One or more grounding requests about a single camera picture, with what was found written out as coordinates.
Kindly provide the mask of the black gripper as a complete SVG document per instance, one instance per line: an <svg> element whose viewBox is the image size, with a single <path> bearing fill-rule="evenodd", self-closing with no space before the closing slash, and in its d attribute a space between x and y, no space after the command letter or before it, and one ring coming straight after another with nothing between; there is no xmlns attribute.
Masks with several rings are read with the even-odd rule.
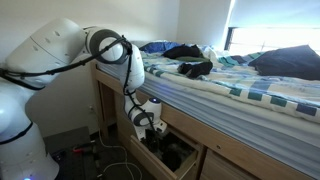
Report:
<svg viewBox="0 0 320 180"><path fill-rule="evenodd" d="M159 137L153 130L146 131L146 145L151 149L157 149L159 147Z"/></svg>

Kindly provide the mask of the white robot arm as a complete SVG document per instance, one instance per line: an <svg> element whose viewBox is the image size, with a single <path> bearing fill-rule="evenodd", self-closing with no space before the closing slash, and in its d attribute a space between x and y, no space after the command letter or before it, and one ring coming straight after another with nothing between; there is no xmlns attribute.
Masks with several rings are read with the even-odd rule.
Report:
<svg viewBox="0 0 320 180"><path fill-rule="evenodd" d="M69 19L55 19L30 35L1 64L1 180L57 177L59 165L47 151L38 125L29 119L26 104L46 87L81 90L84 84L75 75L85 76L83 66L92 60L103 67L118 67L124 111L139 140L146 138L147 131L166 130L159 100L151 98L141 104L136 98L145 80L139 48L113 30L82 28Z"/></svg>

